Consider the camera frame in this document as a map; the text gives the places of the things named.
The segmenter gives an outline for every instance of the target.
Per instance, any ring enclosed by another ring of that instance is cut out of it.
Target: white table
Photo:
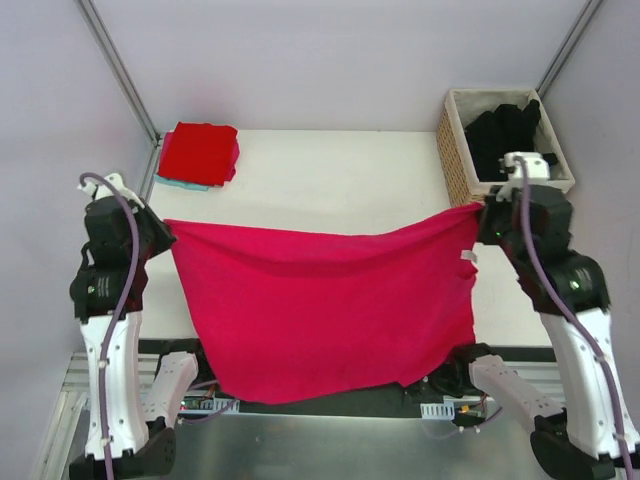
[[[449,208],[434,133],[240,131],[231,183],[207,192],[156,184],[149,204],[174,218],[309,232],[376,234]],[[493,346],[549,346],[498,247],[476,245],[476,336]],[[140,338],[196,337],[173,257],[147,263]]]

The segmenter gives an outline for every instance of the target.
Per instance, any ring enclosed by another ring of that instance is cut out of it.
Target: gray floor
[[[71,455],[80,454],[83,412]],[[480,434],[421,420],[226,415],[177,430],[167,480],[548,479],[506,415]]]

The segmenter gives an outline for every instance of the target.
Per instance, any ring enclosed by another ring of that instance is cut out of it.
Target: folded red cloth
[[[178,123],[170,142],[165,141],[158,175],[198,185],[224,185],[235,173],[237,133],[229,126]]]
[[[225,392],[286,403],[409,385],[473,343],[478,205],[382,235],[167,220],[194,326]]]

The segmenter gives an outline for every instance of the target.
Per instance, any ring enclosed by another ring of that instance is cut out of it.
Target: white wall
[[[159,128],[435,131],[452,87],[535,87],[585,0],[97,0]]]
[[[604,267],[627,405],[640,426],[640,2],[612,0],[546,99],[576,176],[575,247]]]
[[[136,180],[150,146],[74,2],[4,2],[0,65],[0,478],[25,480],[80,342],[78,175]]]

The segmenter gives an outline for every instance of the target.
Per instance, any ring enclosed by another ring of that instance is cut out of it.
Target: wicker basket
[[[481,113],[495,110],[502,103],[512,103],[524,108],[534,99],[540,101],[535,90],[449,91],[436,137],[451,206],[482,202],[492,185],[504,184],[478,180],[464,136],[464,128]],[[536,130],[534,144],[536,150],[543,153],[553,152],[558,156],[558,165],[551,169],[549,184],[566,193],[575,185],[575,179],[542,103],[540,113],[542,118]]]

